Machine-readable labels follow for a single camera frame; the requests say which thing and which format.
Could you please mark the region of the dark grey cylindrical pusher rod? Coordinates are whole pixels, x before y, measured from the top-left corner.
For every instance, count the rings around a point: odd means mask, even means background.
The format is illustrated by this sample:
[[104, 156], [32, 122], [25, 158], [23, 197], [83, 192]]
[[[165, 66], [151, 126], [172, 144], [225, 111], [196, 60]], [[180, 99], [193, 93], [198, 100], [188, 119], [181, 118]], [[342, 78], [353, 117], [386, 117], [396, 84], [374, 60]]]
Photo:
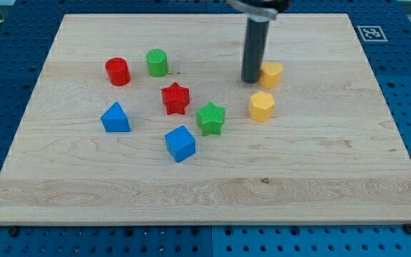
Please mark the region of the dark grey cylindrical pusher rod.
[[269, 21], [247, 18], [240, 76], [247, 84], [254, 84], [259, 79], [268, 27]]

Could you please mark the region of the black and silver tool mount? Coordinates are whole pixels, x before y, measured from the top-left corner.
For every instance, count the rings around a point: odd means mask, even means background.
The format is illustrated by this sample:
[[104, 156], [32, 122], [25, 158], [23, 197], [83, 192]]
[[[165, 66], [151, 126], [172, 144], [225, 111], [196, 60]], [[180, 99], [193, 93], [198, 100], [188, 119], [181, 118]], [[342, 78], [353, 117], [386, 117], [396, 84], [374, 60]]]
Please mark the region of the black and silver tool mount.
[[227, 0], [226, 4], [255, 21], [270, 21], [286, 11], [291, 0]]

